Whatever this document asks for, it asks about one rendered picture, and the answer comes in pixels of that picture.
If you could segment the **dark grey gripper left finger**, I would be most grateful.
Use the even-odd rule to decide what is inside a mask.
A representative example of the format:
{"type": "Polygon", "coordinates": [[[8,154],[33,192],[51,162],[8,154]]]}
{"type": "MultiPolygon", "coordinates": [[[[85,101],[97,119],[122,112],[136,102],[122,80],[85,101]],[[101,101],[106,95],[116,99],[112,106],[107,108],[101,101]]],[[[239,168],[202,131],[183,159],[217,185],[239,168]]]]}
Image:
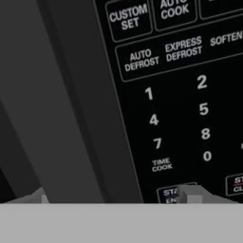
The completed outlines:
{"type": "Polygon", "coordinates": [[[10,201],[7,204],[46,204],[49,203],[46,192],[43,187],[40,187],[30,195],[22,196],[10,201]]]}

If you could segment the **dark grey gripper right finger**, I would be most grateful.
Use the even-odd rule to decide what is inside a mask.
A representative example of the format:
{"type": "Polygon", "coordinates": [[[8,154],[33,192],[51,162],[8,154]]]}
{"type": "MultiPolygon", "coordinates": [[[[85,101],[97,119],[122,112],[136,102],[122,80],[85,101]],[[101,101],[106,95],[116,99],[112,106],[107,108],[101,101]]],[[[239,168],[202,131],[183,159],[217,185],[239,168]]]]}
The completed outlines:
{"type": "Polygon", "coordinates": [[[213,195],[200,185],[180,185],[178,187],[178,203],[235,204],[235,201],[213,195]]]}

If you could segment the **black microwave oven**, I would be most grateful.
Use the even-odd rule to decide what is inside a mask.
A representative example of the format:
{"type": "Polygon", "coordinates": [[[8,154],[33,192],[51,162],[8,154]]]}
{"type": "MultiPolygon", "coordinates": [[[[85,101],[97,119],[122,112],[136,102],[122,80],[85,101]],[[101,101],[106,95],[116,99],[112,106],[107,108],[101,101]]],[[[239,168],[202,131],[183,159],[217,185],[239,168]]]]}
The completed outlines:
{"type": "Polygon", "coordinates": [[[243,0],[94,0],[146,203],[243,203],[243,0]]]}

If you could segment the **dark grey microwave door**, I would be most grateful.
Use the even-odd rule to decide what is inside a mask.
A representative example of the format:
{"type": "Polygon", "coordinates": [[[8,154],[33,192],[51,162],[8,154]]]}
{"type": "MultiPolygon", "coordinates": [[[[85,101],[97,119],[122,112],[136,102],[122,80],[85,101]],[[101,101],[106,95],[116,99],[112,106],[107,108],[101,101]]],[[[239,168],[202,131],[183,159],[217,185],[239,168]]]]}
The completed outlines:
{"type": "MultiPolygon", "coordinates": [[[[143,201],[112,70],[105,0],[36,0],[64,79],[102,203],[143,201]]],[[[43,187],[0,98],[14,140],[0,145],[1,169],[16,198],[43,187]]]]}

